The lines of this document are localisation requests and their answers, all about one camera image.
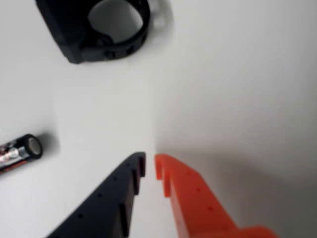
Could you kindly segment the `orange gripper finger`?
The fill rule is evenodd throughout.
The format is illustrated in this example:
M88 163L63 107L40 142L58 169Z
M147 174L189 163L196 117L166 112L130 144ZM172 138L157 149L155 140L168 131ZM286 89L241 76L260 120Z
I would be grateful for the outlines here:
M168 154L155 155L157 179L170 199L181 238L275 238L268 228L236 226L203 177Z

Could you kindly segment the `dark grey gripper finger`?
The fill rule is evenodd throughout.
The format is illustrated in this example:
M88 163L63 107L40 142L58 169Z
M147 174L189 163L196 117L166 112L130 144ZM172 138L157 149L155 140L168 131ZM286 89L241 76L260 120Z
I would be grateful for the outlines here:
M133 153L49 237L127 238L134 197L145 173L145 152Z

